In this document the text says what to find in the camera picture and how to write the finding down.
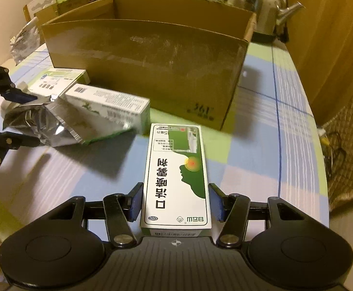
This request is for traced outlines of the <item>silver foil pouch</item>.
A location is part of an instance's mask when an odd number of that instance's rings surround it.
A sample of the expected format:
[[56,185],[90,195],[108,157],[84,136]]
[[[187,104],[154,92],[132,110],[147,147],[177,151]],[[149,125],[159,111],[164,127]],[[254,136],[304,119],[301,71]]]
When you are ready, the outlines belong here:
[[3,128],[33,135],[51,147],[89,145],[133,130],[128,123],[81,110],[61,97],[42,97],[6,110]]

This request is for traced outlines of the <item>white green throat spray box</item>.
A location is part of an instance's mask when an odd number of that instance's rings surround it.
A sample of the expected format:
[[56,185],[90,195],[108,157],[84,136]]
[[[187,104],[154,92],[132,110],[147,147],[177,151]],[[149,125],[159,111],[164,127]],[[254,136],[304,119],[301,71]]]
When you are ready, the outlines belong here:
[[199,125],[152,124],[140,227],[151,236],[195,237],[210,232],[209,187]]

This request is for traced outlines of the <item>long white green medicine box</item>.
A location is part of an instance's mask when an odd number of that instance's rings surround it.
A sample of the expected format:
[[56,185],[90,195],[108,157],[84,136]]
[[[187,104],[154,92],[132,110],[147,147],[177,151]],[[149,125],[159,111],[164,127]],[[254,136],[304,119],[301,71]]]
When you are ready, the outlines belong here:
[[64,93],[75,107],[133,128],[143,135],[150,130],[150,100],[135,95],[75,84]]

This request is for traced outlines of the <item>white plastic bag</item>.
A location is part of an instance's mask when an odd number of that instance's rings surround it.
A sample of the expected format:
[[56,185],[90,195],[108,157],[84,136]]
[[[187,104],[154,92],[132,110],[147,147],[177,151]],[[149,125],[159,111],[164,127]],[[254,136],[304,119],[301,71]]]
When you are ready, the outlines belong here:
[[41,45],[39,19],[34,17],[10,40],[10,54],[16,66]]

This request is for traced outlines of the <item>checked plastic tablecloth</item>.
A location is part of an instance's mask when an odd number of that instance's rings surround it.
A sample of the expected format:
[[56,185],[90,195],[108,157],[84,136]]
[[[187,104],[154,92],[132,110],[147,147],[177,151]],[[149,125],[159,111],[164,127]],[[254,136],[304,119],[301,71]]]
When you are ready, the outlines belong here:
[[[280,196],[329,223],[317,126],[283,44],[249,46],[223,128],[202,133],[208,180],[224,192],[256,202]],[[0,166],[0,243],[72,196],[130,191],[144,178],[147,148],[146,136],[127,132],[87,146],[9,151]]]

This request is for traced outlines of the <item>small brown carton on chair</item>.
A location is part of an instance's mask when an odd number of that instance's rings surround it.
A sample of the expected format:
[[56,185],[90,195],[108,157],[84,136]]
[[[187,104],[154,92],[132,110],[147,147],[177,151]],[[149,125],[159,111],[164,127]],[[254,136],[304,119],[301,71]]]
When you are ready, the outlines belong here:
[[87,3],[88,0],[64,0],[60,3],[56,0],[32,0],[23,7],[23,13],[26,22],[30,22],[36,17],[38,18],[38,24],[41,26]]

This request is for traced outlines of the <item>large open cardboard box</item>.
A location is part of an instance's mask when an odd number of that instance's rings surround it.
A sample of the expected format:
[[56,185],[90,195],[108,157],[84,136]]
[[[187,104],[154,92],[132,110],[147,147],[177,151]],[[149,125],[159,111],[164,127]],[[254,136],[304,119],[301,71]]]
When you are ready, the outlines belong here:
[[210,0],[98,0],[42,26],[57,68],[99,87],[221,129],[256,24],[250,11]]

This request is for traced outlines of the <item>wooden door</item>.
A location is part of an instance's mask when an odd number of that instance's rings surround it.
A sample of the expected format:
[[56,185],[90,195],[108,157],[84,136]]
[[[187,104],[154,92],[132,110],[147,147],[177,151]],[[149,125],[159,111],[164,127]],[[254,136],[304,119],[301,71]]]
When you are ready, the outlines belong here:
[[288,22],[287,48],[322,125],[353,96],[353,0],[290,1],[304,9]]

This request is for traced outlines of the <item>steel electric kettle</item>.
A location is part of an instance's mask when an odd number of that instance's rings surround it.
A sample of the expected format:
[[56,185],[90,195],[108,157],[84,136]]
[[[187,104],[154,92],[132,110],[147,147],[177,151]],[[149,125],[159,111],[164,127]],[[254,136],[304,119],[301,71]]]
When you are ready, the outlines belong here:
[[288,0],[219,0],[222,3],[242,8],[256,14],[257,24],[252,36],[256,43],[271,43],[279,40],[289,42],[287,21],[304,6]]

